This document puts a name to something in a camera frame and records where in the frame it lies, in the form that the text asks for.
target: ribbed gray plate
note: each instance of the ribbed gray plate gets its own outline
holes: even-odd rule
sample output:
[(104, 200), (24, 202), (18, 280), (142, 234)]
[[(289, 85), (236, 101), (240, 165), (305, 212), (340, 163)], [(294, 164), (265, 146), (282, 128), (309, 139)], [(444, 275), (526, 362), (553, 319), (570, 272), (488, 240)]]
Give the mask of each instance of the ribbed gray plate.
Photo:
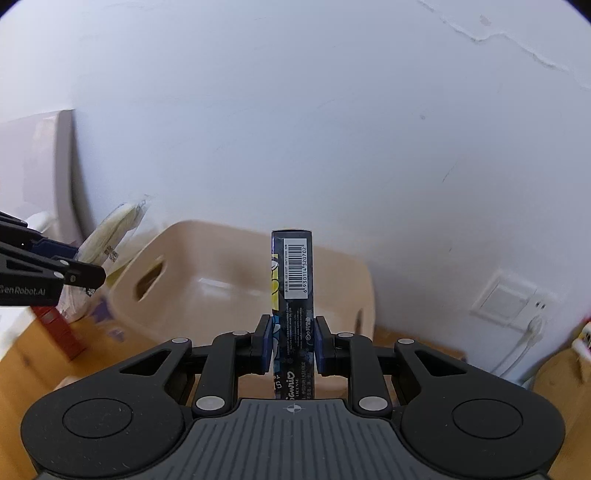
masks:
[[(50, 480), (41, 475), (39, 480)], [(182, 445), (129, 480), (449, 480), (406, 451), (388, 422), (342, 400), (242, 400), (195, 422)], [(531, 480), (543, 480), (535, 475)]]

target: white wall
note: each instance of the white wall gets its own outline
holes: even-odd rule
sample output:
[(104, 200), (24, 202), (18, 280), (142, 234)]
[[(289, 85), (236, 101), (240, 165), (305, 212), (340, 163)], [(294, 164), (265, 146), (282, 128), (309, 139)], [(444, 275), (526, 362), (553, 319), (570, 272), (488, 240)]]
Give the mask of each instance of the white wall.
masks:
[(553, 290), (519, 376), (591, 307), (590, 51), (561, 0), (22, 0), (0, 121), (76, 109), (94, 221), (149, 193), (312, 229), (370, 265), (379, 323), (480, 367), (518, 339), (467, 313), (490, 275)]

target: red book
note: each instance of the red book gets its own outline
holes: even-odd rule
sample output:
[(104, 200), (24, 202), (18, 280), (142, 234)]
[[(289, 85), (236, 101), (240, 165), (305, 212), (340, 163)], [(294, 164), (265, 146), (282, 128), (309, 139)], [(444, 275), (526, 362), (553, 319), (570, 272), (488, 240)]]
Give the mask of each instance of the red book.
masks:
[(55, 307), (31, 307), (37, 321), (43, 325), (57, 346), (72, 360), (86, 348)]

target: electrical outlet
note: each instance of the electrical outlet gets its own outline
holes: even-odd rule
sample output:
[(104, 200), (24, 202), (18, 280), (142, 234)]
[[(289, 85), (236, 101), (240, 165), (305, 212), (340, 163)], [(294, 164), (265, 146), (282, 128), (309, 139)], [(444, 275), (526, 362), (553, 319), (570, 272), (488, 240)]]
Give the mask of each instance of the electrical outlet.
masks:
[(536, 290), (525, 307), (519, 312), (519, 315), (509, 324), (509, 327), (526, 332), (530, 321), (537, 315), (541, 315), (550, 321), (557, 305), (558, 298), (556, 295), (547, 291)]

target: packaged item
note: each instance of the packaged item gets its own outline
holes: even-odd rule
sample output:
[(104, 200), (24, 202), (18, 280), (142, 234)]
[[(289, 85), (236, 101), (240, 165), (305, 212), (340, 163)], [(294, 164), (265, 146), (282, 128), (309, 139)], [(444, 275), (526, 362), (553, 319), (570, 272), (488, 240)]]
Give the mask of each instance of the packaged item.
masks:
[(314, 296), (312, 233), (271, 234), (271, 300), (275, 397), (314, 398)]
[[(74, 260), (101, 265), (109, 276), (115, 269), (119, 250), (134, 234), (149, 205), (147, 197), (137, 203), (119, 205), (84, 241)], [(65, 286), (57, 307), (68, 322), (74, 322), (87, 313), (94, 292)]]

